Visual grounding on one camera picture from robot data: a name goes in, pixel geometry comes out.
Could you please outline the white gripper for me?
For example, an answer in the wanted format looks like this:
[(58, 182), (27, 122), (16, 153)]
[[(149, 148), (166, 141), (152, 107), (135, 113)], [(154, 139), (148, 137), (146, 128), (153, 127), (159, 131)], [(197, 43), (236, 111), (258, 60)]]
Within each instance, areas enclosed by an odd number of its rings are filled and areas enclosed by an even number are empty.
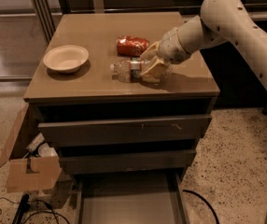
[(165, 33), (160, 41), (151, 44), (141, 54), (142, 60), (148, 60), (140, 73), (143, 81), (162, 83), (171, 73), (171, 63), (180, 64), (190, 58), (190, 54), (184, 50), (180, 43), (178, 31), (179, 29), (174, 27)]

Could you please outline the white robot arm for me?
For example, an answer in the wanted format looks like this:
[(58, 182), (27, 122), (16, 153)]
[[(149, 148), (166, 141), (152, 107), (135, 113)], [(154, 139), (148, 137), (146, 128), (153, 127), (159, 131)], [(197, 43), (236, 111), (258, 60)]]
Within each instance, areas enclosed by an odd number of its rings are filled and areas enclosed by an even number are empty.
[[(181, 63), (227, 40), (267, 90), (267, 33), (240, 0), (204, 0), (199, 16), (145, 51), (152, 60)], [(207, 194), (217, 224), (267, 224), (267, 118), (254, 110), (217, 112), (190, 170)]]

